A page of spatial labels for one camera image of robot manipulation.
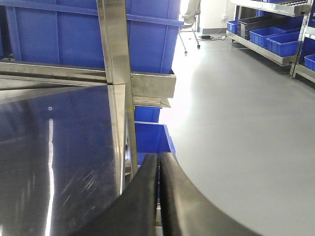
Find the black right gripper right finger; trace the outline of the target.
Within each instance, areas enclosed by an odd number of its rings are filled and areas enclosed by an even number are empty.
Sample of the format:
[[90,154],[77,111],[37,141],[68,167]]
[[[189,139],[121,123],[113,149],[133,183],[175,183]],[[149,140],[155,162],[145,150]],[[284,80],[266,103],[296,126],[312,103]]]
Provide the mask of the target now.
[[171,152],[160,155],[160,205],[165,236],[256,236],[210,202]]

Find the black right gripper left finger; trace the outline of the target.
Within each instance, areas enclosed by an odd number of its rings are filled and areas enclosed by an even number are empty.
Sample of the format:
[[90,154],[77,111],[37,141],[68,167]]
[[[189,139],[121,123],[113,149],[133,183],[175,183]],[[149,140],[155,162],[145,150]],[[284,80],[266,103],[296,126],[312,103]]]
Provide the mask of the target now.
[[73,236],[154,236],[158,201],[159,159],[145,155],[123,193],[98,217]]

